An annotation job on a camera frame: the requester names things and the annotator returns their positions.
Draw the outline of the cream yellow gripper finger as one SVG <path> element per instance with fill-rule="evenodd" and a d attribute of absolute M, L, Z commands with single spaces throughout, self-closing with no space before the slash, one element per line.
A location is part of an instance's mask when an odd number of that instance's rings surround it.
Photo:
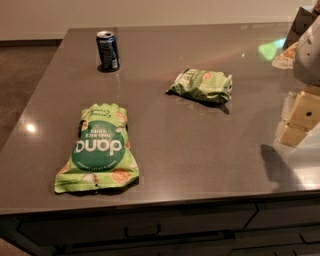
<path fill-rule="evenodd" d="M 320 122 L 320 88 L 311 87 L 299 93 L 289 92 L 282 108 L 278 141 L 298 146 Z"/>

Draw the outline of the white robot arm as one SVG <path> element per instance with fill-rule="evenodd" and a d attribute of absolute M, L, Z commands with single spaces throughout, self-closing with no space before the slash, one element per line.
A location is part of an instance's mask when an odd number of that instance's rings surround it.
<path fill-rule="evenodd" d="M 320 17 L 300 37 L 293 61 L 297 80 L 308 85 L 285 99 L 277 140 L 297 147 L 320 123 Z"/>

